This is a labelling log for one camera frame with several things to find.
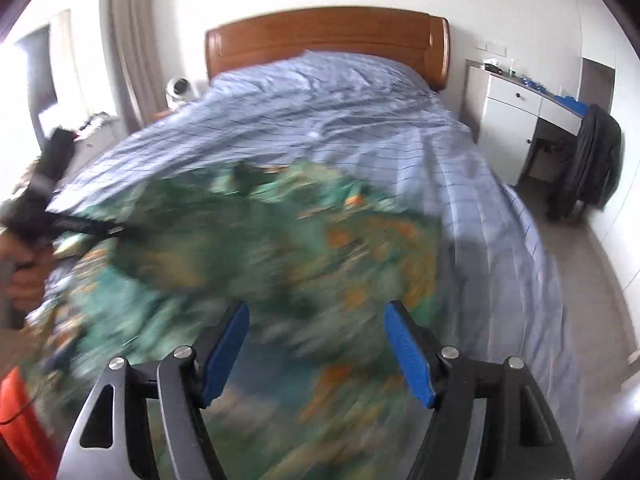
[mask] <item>red object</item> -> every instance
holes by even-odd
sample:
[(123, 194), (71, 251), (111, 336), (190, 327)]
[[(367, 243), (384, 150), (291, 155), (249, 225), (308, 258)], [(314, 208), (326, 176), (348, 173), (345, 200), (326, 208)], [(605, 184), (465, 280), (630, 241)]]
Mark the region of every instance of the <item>red object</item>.
[[(16, 367), (0, 384), (0, 420), (8, 420), (14, 416), (29, 400), (24, 381)], [(40, 426), (31, 406), (27, 406), (13, 422), (0, 426), (0, 433), (30, 478), (55, 480), (60, 456)]]

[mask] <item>blue gripper pad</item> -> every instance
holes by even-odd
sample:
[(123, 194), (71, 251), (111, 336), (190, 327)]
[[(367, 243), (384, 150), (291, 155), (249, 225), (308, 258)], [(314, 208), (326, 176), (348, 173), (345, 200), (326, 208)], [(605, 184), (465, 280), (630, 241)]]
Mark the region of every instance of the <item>blue gripper pad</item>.
[(220, 341), (205, 365), (202, 399), (206, 406), (222, 395), (242, 343), (249, 332), (249, 307), (243, 301), (228, 321)]
[(424, 406), (432, 408), (436, 393), (431, 384), (429, 363), (391, 303), (385, 309), (385, 330), (412, 393)]

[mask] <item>tile floor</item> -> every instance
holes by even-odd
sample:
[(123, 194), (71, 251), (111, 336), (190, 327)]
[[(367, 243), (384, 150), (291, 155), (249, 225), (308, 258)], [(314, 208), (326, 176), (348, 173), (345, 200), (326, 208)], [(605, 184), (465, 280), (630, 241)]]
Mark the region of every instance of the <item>tile floor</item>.
[(628, 378), (623, 322), (602, 260), (586, 227), (550, 224), (544, 183), (528, 178), (518, 193), (538, 222), (546, 248), (558, 261), (562, 294), (584, 381), (578, 480), (598, 480), (640, 420), (640, 386), (621, 392)]

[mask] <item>human hand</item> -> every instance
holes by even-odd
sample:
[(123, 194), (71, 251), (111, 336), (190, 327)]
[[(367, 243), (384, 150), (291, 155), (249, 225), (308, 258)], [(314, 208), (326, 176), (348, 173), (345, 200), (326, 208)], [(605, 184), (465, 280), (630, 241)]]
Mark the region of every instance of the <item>human hand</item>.
[(6, 290), (15, 310), (28, 312), (40, 305), (44, 296), (44, 283), (53, 268), (53, 247), (33, 251), (9, 231), (0, 232), (0, 260), (12, 260), (19, 267)]

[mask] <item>white desk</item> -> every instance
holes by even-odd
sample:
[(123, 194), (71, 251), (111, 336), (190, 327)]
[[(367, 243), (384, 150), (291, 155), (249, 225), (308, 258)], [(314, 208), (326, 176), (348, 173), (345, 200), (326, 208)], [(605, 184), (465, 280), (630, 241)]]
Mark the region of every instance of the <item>white desk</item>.
[(103, 124), (100, 128), (96, 128), (87, 136), (76, 139), (74, 142), (74, 158), (65, 172), (65, 176), (61, 180), (61, 184), (71, 182), (85, 167), (91, 164), (96, 158), (103, 153), (108, 152), (121, 140), (127, 138), (124, 124), (118, 118)]
[(468, 67), (462, 121), (492, 170), (506, 184), (518, 183), (538, 121), (577, 136), (582, 118), (551, 97), (510, 78)]

